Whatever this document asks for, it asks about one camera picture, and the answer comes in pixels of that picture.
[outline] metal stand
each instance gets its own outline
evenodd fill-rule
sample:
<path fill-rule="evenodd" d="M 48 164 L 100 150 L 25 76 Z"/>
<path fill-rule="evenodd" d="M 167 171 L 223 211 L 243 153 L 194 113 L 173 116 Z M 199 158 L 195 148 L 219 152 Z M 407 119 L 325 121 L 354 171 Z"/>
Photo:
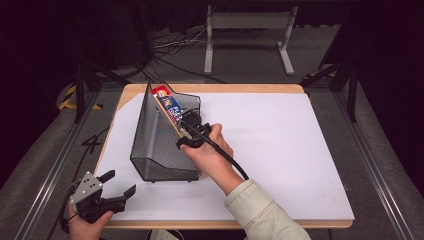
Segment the metal stand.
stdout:
<path fill-rule="evenodd" d="M 357 84 L 358 69 L 356 67 L 356 64 L 348 62 L 348 61 L 344 61 L 344 62 L 331 65 L 330 67 L 304 80 L 303 82 L 300 83 L 300 85 L 303 88 L 305 88 L 335 71 L 337 71 L 337 73 L 334 75 L 334 78 L 331 80 L 329 84 L 329 88 L 333 92 L 340 92 L 343 89 L 343 86 L 346 84 L 346 82 L 350 79 L 347 111 L 349 113 L 349 116 L 352 122 L 356 122 L 355 104 L 356 104 L 356 91 L 358 86 Z"/>
<path fill-rule="evenodd" d="M 284 40 L 277 42 L 278 51 L 283 60 L 287 75 L 293 75 L 294 70 L 287 54 L 287 45 L 296 18 L 297 7 L 290 12 L 275 13 L 240 13 L 240 12 L 212 12 L 208 6 L 207 33 L 208 42 L 205 56 L 205 74 L 212 73 L 213 42 L 212 29 L 239 29 L 239 28 L 270 28 L 285 29 Z"/>
<path fill-rule="evenodd" d="M 82 61 L 75 69 L 75 83 L 77 93 L 77 116 L 75 117 L 75 123 L 77 123 L 81 116 L 84 114 L 84 82 L 88 86 L 90 91 L 100 91 L 102 84 L 96 72 L 100 72 L 115 82 L 123 85 L 129 84 L 130 82 L 126 79 L 116 75 L 115 73 L 106 70 L 92 62 Z"/>

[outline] sleeve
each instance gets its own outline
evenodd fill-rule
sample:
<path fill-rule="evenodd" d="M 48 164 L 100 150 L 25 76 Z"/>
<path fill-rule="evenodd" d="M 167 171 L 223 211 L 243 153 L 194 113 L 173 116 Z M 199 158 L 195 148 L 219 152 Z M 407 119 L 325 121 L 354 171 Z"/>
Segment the sleeve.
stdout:
<path fill-rule="evenodd" d="M 246 231 L 249 240 L 310 239 L 308 233 L 253 180 L 235 188 L 225 206 Z"/>

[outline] black cable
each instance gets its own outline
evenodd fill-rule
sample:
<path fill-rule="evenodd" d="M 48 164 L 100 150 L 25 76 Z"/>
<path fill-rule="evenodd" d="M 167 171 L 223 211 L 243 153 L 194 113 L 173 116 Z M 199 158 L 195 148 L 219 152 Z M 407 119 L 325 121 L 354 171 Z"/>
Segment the black cable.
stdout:
<path fill-rule="evenodd" d="M 157 60 L 159 60 L 159 61 L 161 61 L 161 62 L 164 62 L 164 63 L 166 63 L 168 65 L 171 65 L 171 66 L 173 66 L 173 67 L 175 67 L 175 68 L 177 68 L 177 69 L 179 69 L 179 70 L 181 70 L 183 72 L 190 73 L 190 74 L 193 74 L 193 75 L 196 75 L 196 76 L 200 76 L 200 77 L 203 77 L 203 78 L 207 78 L 207 79 L 210 79 L 210 80 L 214 80 L 214 81 L 217 81 L 219 83 L 227 84 L 226 82 L 224 82 L 224 81 L 222 81 L 220 79 L 217 79 L 217 78 L 214 78 L 214 77 L 208 77 L 208 76 L 205 76 L 205 75 L 200 74 L 200 73 L 196 73 L 196 72 L 192 72 L 192 71 L 183 69 L 183 68 L 178 67 L 178 66 L 176 66 L 176 65 L 174 65 L 174 64 L 172 64 L 172 63 L 170 63 L 170 62 L 168 62 L 166 60 L 163 60 L 162 58 L 158 58 L 158 57 L 154 57 L 154 58 L 157 59 Z"/>
<path fill-rule="evenodd" d="M 124 78 L 124 79 L 132 78 L 132 77 L 136 76 L 137 74 L 139 74 L 141 71 L 143 71 L 143 69 L 145 68 L 145 66 L 146 65 L 141 65 L 141 66 L 139 66 L 138 68 L 134 69 L 131 72 L 127 72 L 127 73 L 119 74 L 119 75 L 117 74 L 117 76 L 119 76 L 121 78 Z M 112 78 L 110 78 L 108 76 L 99 76 L 99 78 L 102 81 L 115 81 L 115 80 L 113 80 Z"/>
<path fill-rule="evenodd" d="M 216 142 L 212 141 L 209 137 L 203 136 L 201 133 L 199 133 L 196 129 L 194 129 L 192 126 L 188 124 L 184 124 L 184 126 L 190 128 L 193 132 L 195 132 L 197 135 L 199 135 L 201 138 L 205 140 L 209 145 L 211 145 L 215 151 L 217 151 L 221 156 L 223 156 L 225 159 L 227 159 L 228 162 L 230 162 L 243 176 L 244 180 L 248 180 L 249 176 L 247 176 L 246 172 L 243 170 L 243 168 L 232 158 L 230 155 L 228 155 L 227 152 L 225 152 Z"/>
<path fill-rule="evenodd" d="M 56 217 L 56 220 L 55 220 L 55 222 L 53 224 L 52 229 L 50 229 L 50 233 L 49 233 L 49 236 L 47 236 L 47 240 L 51 239 L 51 237 L 52 237 L 52 235 L 54 233 L 54 230 L 56 230 L 56 225 L 59 222 L 59 219 L 61 219 L 61 217 L 65 213 L 66 204 L 68 203 L 68 199 L 69 199 L 69 197 L 71 196 L 71 194 L 72 194 L 72 192 L 74 190 L 75 190 L 75 187 L 74 186 L 70 186 L 68 188 L 68 191 L 66 193 L 66 197 L 63 199 L 63 202 L 62 202 L 62 207 L 60 208 L 60 211 L 59 211 L 59 213 L 58 213 L 58 215 Z"/>
<path fill-rule="evenodd" d="M 195 33 L 190 33 L 190 34 L 191 34 L 190 38 L 191 38 L 191 37 L 193 37 L 193 36 L 197 36 L 197 35 L 198 35 L 199 33 L 201 33 L 202 31 L 195 32 Z M 168 37 L 171 37 L 171 36 L 174 36 L 174 35 L 176 35 L 176 37 L 174 38 L 174 40 L 173 40 L 173 41 L 170 41 Z M 164 43 L 164 44 L 167 44 L 167 43 L 175 42 L 175 41 L 176 41 L 176 39 L 177 39 L 179 36 L 182 36 L 182 35 L 184 35 L 184 34 L 182 34 L 182 33 L 169 33 L 169 34 L 165 34 L 165 35 L 162 35 L 162 36 L 154 37 L 154 38 L 153 38 L 153 40 L 158 40 L 158 39 L 161 39 L 161 38 L 165 38 L 165 39 L 167 39 L 167 42 L 166 42 L 166 43 Z"/>
<path fill-rule="evenodd" d="M 153 72 L 158 76 L 157 78 L 158 79 L 160 79 L 160 74 L 159 73 L 157 73 L 156 72 L 156 69 L 153 67 L 153 65 L 152 64 L 150 64 L 150 63 L 147 63 L 151 68 L 152 68 L 152 70 L 153 70 Z"/>
<path fill-rule="evenodd" d="M 258 37 L 260 35 L 262 35 L 264 33 L 265 29 L 242 29 L 240 31 L 238 31 L 241 34 L 245 34 L 251 37 Z"/>
<path fill-rule="evenodd" d="M 110 72 L 100 66 L 98 66 L 97 64 L 90 62 L 90 61 L 84 61 L 84 63 L 86 64 L 86 66 L 90 67 L 91 69 L 95 70 L 96 72 L 100 72 L 103 75 L 109 77 L 110 79 L 121 83 L 122 85 L 127 85 L 127 84 L 131 84 L 132 82 L 122 78 L 121 76 L 115 74 L 114 72 Z"/>
<path fill-rule="evenodd" d="M 149 74 L 145 73 L 144 71 L 141 71 L 143 73 L 143 75 L 145 76 L 144 79 L 149 79 L 150 81 L 152 81 L 153 79 L 149 76 Z"/>
<path fill-rule="evenodd" d="M 161 45 L 168 44 L 168 43 L 169 43 L 169 38 L 167 38 L 165 36 L 159 36 L 159 37 L 153 38 L 153 44 L 155 46 L 161 46 Z"/>
<path fill-rule="evenodd" d="M 75 213 L 74 215 L 72 215 L 72 217 L 68 218 L 68 222 L 71 221 L 71 219 L 76 217 L 77 215 L 78 215 L 78 213 Z"/>
<path fill-rule="evenodd" d="M 160 44 L 160 45 L 157 44 L 153 48 L 158 49 L 158 48 L 166 47 L 167 50 L 166 51 L 155 50 L 154 52 L 161 54 L 159 57 L 177 54 L 178 52 L 183 50 L 185 47 L 190 47 L 190 46 L 197 44 L 199 41 L 196 41 L 196 39 L 201 38 L 204 34 L 205 34 L 205 29 L 198 32 L 198 33 L 193 33 L 191 35 L 189 35 L 189 34 L 185 34 L 185 35 L 179 34 L 172 41 L 169 41 L 169 39 L 166 38 L 167 39 L 166 43 L 163 43 L 163 44 Z"/>

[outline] wooden table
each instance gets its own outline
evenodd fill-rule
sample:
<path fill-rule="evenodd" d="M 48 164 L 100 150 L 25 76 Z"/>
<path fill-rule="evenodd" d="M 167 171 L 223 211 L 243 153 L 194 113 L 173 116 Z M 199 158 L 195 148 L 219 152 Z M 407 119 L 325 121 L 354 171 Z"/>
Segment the wooden table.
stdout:
<path fill-rule="evenodd" d="M 127 201 L 127 209 L 123 213 L 116 214 L 114 218 L 110 221 L 107 227 L 109 228 L 125 228 L 125 229 L 239 229 L 240 226 L 237 224 L 237 222 L 233 219 L 231 219 L 231 215 L 227 216 L 225 215 L 224 211 L 227 212 L 223 205 L 223 199 L 224 195 L 222 191 L 216 187 L 213 186 L 213 182 L 210 179 L 206 180 L 200 180 L 198 182 L 192 182 L 192 183 L 182 183 L 182 182 L 168 182 L 168 183 L 145 183 L 142 181 L 141 177 L 136 173 L 134 167 L 130 163 L 129 160 L 129 154 L 128 149 L 126 153 L 123 153 L 119 155 L 118 157 L 115 156 L 117 154 L 116 152 L 121 151 L 123 148 L 128 148 L 128 145 L 132 145 L 132 140 L 134 138 L 135 130 L 125 130 L 130 125 L 136 125 L 138 121 L 138 115 L 137 117 L 129 117 L 126 114 L 138 114 L 133 113 L 134 109 L 130 109 L 130 104 L 134 104 L 134 101 L 136 98 L 142 99 L 140 97 L 140 93 L 145 92 L 146 84 L 131 84 L 127 85 L 122 93 L 122 97 L 118 103 L 117 106 L 117 112 L 115 113 L 116 118 L 114 118 L 112 127 L 108 133 L 108 137 L 106 140 L 106 143 L 103 147 L 102 153 L 99 158 L 98 165 L 96 167 L 96 175 L 101 175 L 104 172 L 115 169 L 116 170 L 116 177 L 105 184 L 104 187 L 104 194 L 103 197 L 114 197 L 119 196 L 125 191 L 128 187 L 132 186 L 134 183 L 137 184 L 137 193 Z M 281 139 L 279 139 L 278 142 L 283 142 L 287 144 L 282 144 L 281 146 L 278 145 L 277 150 L 282 151 L 281 153 L 276 156 L 276 154 L 272 154 L 270 152 L 273 151 L 273 148 L 269 148 L 269 141 L 266 140 L 266 135 L 261 135 L 257 133 L 253 133 L 255 135 L 255 138 L 258 138 L 258 141 L 256 141 L 254 138 L 249 140 L 248 138 L 241 138 L 240 133 L 233 132 L 234 129 L 239 126 L 240 128 L 237 131 L 240 132 L 248 132 L 248 131 L 256 131 L 256 128 L 248 128 L 243 129 L 243 123 L 237 123 L 238 125 L 232 125 L 231 122 L 226 122 L 224 115 L 231 114 L 231 112 L 237 111 L 237 108 L 231 109 L 228 113 L 220 113 L 219 115 L 214 110 L 213 114 L 219 115 L 221 123 L 223 123 L 224 129 L 223 134 L 226 136 L 227 141 L 229 141 L 230 145 L 235 150 L 235 159 L 239 162 L 239 164 L 245 169 L 245 171 L 248 173 L 248 175 L 255 180 L 258 180 L 258 182 L 266 189 L 271 196 L 275 196 L 275 200 L 282 205 L 283 208 L 286 209 L 286 211 L 289 213 L 290 216 L 300 216 L 298 218 L 293 217 L 293 219 L 298 222 L 302 227 L 304 228 L 348 228 L 351 226 L 352 221 L 354 219 L 353 213 L 350 208 L 350 204 L 347 200 L 346 194 L 344 192 L 343 186 L 341 184 L 340 178 L 338 176 L 337 170 L 335 169 L 334 162 L 331 158 L 331 155 L 328 151 L 328 148 L 325 144 L 325 141 L 323 139 L 321 130 L 319 129 L 319 125 L 316 121 L 315 115 L 313 114 L 313 110 L 310 106 L 309 100 L 307 99 L 306 95 L 303 92 L 302 87 L 295 84 L 278 84 L 278 85 L 270 85 L 270 84 L 173 84 L 171 87 L 176 92 L 181 93 L 196 93 L 202 98 L 202 109 L 201 114 L 206 115 L 206 119 L 210 118 L 210 114 L 208 111 L 210 111 L 213 106 L 219 104 L 219 101 L 222 101 L 225 97 L 230 97 L 230 95 L 235 94 L 241 94 L 237 95 L 239 97 L 248 97 L 249 101 L 254 101 L 255 96 L 260 96 L 261 98 L 264 97 L 277 97 L 277 98 L 289 98 L 289 103 L 287 106 L 292 106 L 295 104 L 293 99 L 301 99 L 302 106 L 306 107 L 299 107 L 299 109 L 296 109 L 296 106 L 292 106 L 293 109 L 287 111 L 290 112 L 290 116 L 297 116 L 299 115 L 297 111 L 299 111 L 300 115 L 298 116 L 299 119 L 302 119 L 304 116 L 303 114 L 306 114 L 304 120 L 305 121 L 305 127 L 297 127 L 293 126 L 296 129 L 298 129 L 298 132 L 295 134 L 289 133 L 290 129 L 293 129 L 291 125 L 295 124 L 301 124 L 298 123 L 299 121 L 294 120 L 293 122 L 287 122 L 290 126 L 282 126 L 286 134 L 282 134 Z M 218 98 L 215 100 L 211 100 L 211 97 L 215 95 L 211 95 L 209 93 L 216 93 L 219 95 L 216 95 Z M 260 109 L 255 108 L 256 113 L 260 113 Z M 241 122 L 249 122 L 250 120 L 243 119 Z M 266 131 L 264 134 L 275 134 L 272 132 L 269 132 L 266 128 L 269 126 L 269 124 L 264 124 L 264 126 L 258 126 L 258 129 L 261 129 L 260 131 Z M 129 133 L 133 134 L 127 134 L 125 136 L 119 135 L 117 137 L 117 134 L 122 134 L 122 132 L 129 131 Z M 323 153 L 315 154 L 319 155 L 317 157 L 317 160 L 315 161 L 315 157 L 311 160 L 307 160 L 310 162 L 302 162 L 303 159 L 309 159 L 311 154 L 307 154 L 303 156 L 305 152 L 302 149 L 299 150 L 293 150 L 297 149 L 297 145 L 299 145 L 299 142 L 292 142 L 291 144 L 293 146 L 290 146 L 290 141 L 298 141 L 297 139 L 285 139 L 284 135 L 287 135 L 287 138 L 289 136 L 296 136 L 295 138 L 304 136 L 305 133 L 308 134 L 309 132 L 314 132 L 313 135 L 309 136 L 309 138 L 312 139 L 304 139 L 305 144 L 310 144 L 311 146 L 307 146 L 312 155 L 314 155 L 314 149 L 320 149 L 319 151 L 322 151 Z M 264 149 L 266 153 L 263 153 L 261 156 L 266 156 L 267 154 L 269 156 L 264 157 L 265 159 L 261 159 L 263 161 L 260 166 L 258 166 L 258 163 L 260 161 L 252 162 L 253 160 L 249 160 L 252 155 L 255 153 L 249 152 L 250 150 L 246 147 L 243 147 L 243 144 L 252 145 L 254 144 L 261 144 L 263 142 L 264 146 L 260 147 L 260 149 Z M 320 146 L 313 146 L 315 143 L 321 144 Z M 274 165 L 269 164 L 275 164 L 276 168 L 281 169 L 281 174 L 273 174 L 272 168 L 274 168 Z M 271 168 L 266 169 L 265 171 L 259 171 L 263 166 L 263 168 Z M 267 173 L 264 173 L 266 171 L 271 171 L 269 176 L 264 176 Z M 285 172 L 285 171 L 299 171 L 298 174 L 293 175 L 289 179 L 284 178 L 287 177 L 291 173 Z M 172 189 L 180 189 L 176 192 L 169 192 L 172 191 Z M 199 200 L 198 202 L 195 202 L 193 198 L 187 197 L 184 201 L 187 201 L 188 205 L 192 205 L 191 208 L 185 209 L 187 206 L 180 206 L 178 205 L 178 202 L 180 198 L 186 197 L 186 195 L 180 195 L 181 192 L 187 192 L 187 195 L 193 194 L 191 191 L 198 193 L 199 199 L 205 198 L 208 199 L 207 201 L 211 201 L 208 203 L 207 207 L 203 207 L 206 210 L 211 210 L 209 208 L 216 208 L 211 210 L 211 213 L 208 213 L 207 216 L 201 216 L 201 210 L 196 210 L 196 204 L 202 204 L 203 200 Z M 173 202 L 177 202 L 176 206 L 167 206 L 167 204 L 171 204 Z M 304 206 L 294 206 L 294 204 L 298 204 L 299 202 L 304 202 Z M 340 205 L 340 209 L 334 211 L 333 208 L 337 208 L 334 206 Z M 327 210 L 323 213 L 315 213 L 316 211 L 320 211 L 321 208 L 328 208 L 328 214 Z M 178 211 L 182 211 L 183 213 L 186 213 L 183 215 L 180 219 L 181 215 L 178 215 Z M 214 212 L 222 212 L 225 216 L 217 214 L 216 219 L 214 217 L 211 217 L 210 215 L 214 215 Z"/>

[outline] person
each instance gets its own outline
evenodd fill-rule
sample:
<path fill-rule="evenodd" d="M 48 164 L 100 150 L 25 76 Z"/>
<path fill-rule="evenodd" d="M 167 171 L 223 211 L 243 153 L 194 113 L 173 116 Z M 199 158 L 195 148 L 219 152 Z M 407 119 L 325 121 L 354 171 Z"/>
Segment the person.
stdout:
<path fill-rule="evenodd" d="M 214 124 L 209 135 L 225 152 L 233 157 L 233 149 L 222 135 L 222 125 Z M 182 145 L 180 148 L 193 163 L 225 193 L 225 206 L 245 230 L 247 239 L 310 239 L 308 233 L 294 222 L 271 196 L 254 180 L 244 180 L 232 165 L 207 143 L 199 148 Z M 74 216 L 68 207 L 69 216 Z M 98 240 L 112 212 L 105 213 L 97 222 L 89 224 L 75 216 L 69 220 L 73 240 Z M 164 230 L 153 231 L 151 239 L 177 239 Z"/>

